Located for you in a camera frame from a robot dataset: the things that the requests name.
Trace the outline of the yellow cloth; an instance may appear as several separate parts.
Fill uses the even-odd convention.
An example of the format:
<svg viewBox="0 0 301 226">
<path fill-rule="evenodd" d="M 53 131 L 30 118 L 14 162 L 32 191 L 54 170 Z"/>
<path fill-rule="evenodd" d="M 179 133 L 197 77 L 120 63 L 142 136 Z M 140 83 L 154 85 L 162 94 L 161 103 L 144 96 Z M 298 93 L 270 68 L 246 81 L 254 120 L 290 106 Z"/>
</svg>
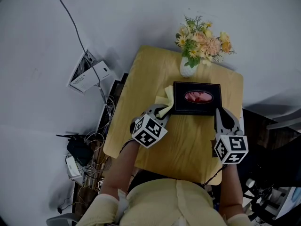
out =
<svg viewBox="0 0 301 226">
<path fill-rule="evenodd" d="M 162 119 L 174 106 L 174 88 L 172 85 L 165 88 L 165 94 L 167 97 L 156 96 L 155 104 L 166 105 L 163 109 L 160 109 L 158 113 L 156 113 L 156 117 Z"/>
</svg>

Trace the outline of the person's yellow shirt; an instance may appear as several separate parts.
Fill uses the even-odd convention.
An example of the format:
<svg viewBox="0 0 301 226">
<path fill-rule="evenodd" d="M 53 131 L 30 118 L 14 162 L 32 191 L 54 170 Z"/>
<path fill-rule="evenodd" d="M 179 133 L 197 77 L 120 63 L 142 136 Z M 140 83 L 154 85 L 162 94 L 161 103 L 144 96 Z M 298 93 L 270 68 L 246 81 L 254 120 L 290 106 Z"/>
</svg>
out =
<svg viewBox="0 0 301 226">
<path fill-rule="evenodd" d="M 246 214 L 221 216 L 210 195 L 188 181 L 152 180 L 118 196 L 98 195 L 76 226 L 251 226 Z"/>
</svg>

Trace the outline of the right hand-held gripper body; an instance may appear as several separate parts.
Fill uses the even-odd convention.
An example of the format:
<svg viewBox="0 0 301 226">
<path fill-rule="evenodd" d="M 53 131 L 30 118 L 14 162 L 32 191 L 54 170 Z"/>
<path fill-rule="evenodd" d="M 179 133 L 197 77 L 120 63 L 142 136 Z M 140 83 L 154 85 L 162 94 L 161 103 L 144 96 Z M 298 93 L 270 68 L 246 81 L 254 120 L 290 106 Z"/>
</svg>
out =
<svg viewBox="0 0 301 226">
<path fill-rule="evenodd" d="M 215 132 L 213 157 L 223 165 L 240 163 L 249 152 L 244 132 L 239 128 L 233 132 Z"/>
</svg>

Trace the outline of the white side table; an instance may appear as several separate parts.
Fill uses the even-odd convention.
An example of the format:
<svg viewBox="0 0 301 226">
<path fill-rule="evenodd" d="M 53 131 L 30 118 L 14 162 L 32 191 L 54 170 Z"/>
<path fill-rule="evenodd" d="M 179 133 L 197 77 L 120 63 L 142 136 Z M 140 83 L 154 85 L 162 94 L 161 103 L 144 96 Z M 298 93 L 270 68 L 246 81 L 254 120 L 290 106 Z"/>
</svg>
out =
<svg viewBox="0 0 301 226">
<path fill-rule="evenodd" d="M 301 187 L 280 187 L 278 191 L 281 195 L 278 199 L 279 208 L 275 219 L 282 217 L 301 204 Z"/>
</svg>

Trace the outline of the white wall panel box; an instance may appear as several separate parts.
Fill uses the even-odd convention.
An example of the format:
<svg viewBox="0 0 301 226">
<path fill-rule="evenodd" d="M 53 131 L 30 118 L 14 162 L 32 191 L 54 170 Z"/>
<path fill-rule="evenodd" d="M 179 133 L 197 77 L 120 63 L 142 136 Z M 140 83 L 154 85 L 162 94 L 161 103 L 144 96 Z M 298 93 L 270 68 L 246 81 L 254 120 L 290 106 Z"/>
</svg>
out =
<svg viewBox="0 0 301 226">
<path fill-rule="evenodd" d="M 97 86 L 101 81 L 111 75 L 111 70 L 104 61 L 98 61 L 89 50 L 83 55 L 68 86 L 71 89 L 85 94 L 93 86 Z"/>
</svg>

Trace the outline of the white and black device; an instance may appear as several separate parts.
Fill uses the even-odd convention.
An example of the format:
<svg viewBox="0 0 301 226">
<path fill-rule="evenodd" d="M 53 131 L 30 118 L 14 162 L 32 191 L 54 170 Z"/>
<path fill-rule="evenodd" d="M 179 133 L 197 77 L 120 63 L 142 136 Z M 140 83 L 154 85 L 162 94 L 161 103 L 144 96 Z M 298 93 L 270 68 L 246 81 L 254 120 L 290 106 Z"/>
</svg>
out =
<svg viewBox="0 0 301 226">
<path fill-rule="evenodd" d="M 243 178 L 240 180 L 243 190 L 243 210 L 246 214 L 256 211 L 256 208 L 279 209 L 277 202 L 279 195 L 278 187 L 267 180 L 260 181 L 252 178 Z"/>
</svg>

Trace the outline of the white network device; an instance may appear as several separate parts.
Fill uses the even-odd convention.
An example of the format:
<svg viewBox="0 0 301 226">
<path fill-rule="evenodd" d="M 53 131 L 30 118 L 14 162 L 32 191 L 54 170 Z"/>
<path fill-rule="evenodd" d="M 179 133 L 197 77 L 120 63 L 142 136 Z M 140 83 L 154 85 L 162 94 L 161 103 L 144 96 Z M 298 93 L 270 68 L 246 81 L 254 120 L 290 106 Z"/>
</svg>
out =
<svg viewBox="0 0 301 226">
<path fill-rule="evenodd" d="M 71 179 L 76 179 L 83 176 L 82 166 L 74 159 L 73 156 L 67 155 L 65 162 L 67 165 L 67 174 Z"/>
</svg>

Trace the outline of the grey chair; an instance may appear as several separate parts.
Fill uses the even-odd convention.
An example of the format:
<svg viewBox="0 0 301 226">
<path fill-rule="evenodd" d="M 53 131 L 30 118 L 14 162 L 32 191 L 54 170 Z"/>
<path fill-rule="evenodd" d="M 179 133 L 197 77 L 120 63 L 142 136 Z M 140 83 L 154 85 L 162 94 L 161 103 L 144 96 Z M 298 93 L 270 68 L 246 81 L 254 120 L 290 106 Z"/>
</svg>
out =
<svg viewBox="0 0 301 226">
<path fill-rule="evenodd" d="M 80 218 L 81 216 L 74 213 L 66 213 L 47 219 L 46 224 L 47 226 L 72 226 L 72 224 L 76 225 Z"/>
</svg>

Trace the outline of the yellow flower bouquet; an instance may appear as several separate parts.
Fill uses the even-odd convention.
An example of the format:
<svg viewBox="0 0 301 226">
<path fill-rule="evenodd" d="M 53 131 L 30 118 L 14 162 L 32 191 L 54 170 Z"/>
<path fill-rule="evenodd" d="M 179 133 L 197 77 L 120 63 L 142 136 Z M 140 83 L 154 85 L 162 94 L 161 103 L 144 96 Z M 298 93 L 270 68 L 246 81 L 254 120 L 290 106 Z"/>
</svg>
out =
<svg viewBox="0 0 301 226">
<path fill-rule="evenodd" d="M 194 68 L 200 63 L 210 66 L 213 61 L 222 62 L 226 55 L 235 54 L 230 36 L 220 32 L 215 36 L 212 23 L 204 22 L 202 16 L 185 16 L 185 23 L 176 34 L 175 44 L 181 49 L 182 57 L 187 59 L 185 67 Z"/>
</svg>

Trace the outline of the person's right forearm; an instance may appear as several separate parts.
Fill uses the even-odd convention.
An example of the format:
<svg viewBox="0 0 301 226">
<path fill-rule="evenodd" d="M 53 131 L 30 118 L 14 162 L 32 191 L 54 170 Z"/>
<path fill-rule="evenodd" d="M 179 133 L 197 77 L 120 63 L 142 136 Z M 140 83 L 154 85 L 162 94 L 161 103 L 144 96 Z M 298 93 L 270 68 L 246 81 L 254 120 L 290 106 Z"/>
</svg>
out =
<svg viewBox="0 0 301 226">
<path fill-rule="evenodd" d="M 243 192 L 238 177 L 237 165 L 230 164 L 222 170 L 219 213 L 226 219 L 242 214 Z"/>
</svg>

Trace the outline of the black router with antennas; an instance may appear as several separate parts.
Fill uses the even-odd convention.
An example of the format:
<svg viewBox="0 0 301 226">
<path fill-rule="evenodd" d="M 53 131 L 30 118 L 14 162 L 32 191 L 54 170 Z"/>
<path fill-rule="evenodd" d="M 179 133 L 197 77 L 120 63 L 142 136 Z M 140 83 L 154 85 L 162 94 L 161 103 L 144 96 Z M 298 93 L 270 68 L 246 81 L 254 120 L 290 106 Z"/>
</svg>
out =
<svg viewBox="0 0 301 226">
<path fill-rule="evenodd" d="M 85 142 L 84 135 L 70 134 L 70 135 L 56 135 L 57 137 L 65 137 L 68 139 L 67 150 L 82 167 L 88 165 L 93 157 L 94 151 Z"/>
</svg>

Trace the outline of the black tissue box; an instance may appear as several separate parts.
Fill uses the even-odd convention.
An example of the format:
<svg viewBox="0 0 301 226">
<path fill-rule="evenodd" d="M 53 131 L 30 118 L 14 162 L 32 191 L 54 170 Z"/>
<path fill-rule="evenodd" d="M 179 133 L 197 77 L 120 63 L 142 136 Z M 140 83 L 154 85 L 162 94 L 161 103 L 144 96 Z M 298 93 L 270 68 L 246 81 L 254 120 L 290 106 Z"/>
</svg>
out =
<svg viewBox="0 0 301 226">
<path fill-rule="evenodd" d="M 173 114 L 211 116 L 215 114 L 216 108 L 222 106 L 221 86 L 219 84 L 175 81 L 173 88 Z M 184 95 L 191 91 L 207 92 L 213 96 L 213 100 L 205 104 L 188 102 Z"/>
</svg>

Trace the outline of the pink tissue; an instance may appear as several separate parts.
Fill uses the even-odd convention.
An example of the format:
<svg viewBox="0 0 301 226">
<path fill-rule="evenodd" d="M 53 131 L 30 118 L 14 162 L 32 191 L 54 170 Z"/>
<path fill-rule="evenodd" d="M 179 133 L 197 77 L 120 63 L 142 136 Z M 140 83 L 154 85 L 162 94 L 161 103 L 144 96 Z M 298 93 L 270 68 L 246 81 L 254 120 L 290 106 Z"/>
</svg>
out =
<svg viewBox="0 0 301 226">
<path fill-rule="evenodd" d="M 184 98 L 191 103 L 205 104 L 213 100 L 213 96 L 203 91 L 191 91 L 184 95 Z"/>
</svg>

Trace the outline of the black office chair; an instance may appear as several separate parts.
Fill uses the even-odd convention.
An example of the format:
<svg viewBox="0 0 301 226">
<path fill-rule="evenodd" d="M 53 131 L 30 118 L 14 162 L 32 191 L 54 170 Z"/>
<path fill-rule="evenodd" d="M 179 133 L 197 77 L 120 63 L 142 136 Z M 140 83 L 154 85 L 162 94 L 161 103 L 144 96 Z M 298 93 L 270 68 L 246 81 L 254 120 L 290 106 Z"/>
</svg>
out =
<svg viewBox="0 0 301 226">
<path fill-rule="evenodd" d="M 301 146 L 283 146 L 275 150 L 253 149 L 238 164 L 239 179 L 267 180 L 275 187 L 301 187 Z M 279 219 L 266 209 L 256 208 L 251 220 L 259 217 L 271 226 L 301 226 L 301 204 Z"/>
</svg>

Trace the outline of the person's left forearm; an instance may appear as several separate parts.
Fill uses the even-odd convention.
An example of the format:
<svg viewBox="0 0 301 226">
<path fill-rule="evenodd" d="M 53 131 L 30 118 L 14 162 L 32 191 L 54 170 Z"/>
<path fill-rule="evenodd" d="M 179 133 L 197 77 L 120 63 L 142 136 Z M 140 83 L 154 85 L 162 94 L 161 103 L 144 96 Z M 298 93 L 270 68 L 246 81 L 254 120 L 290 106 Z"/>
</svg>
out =
<svg viewBox="0 0 301 226">
<path fill-rule="evenodd" d="M 135 140 L 126 143 L 105 175 L 100 194 L 111 195 L 118 200 L 118 190 L 127 192 L 139 147 L 140 144 Z"/>
</svg>

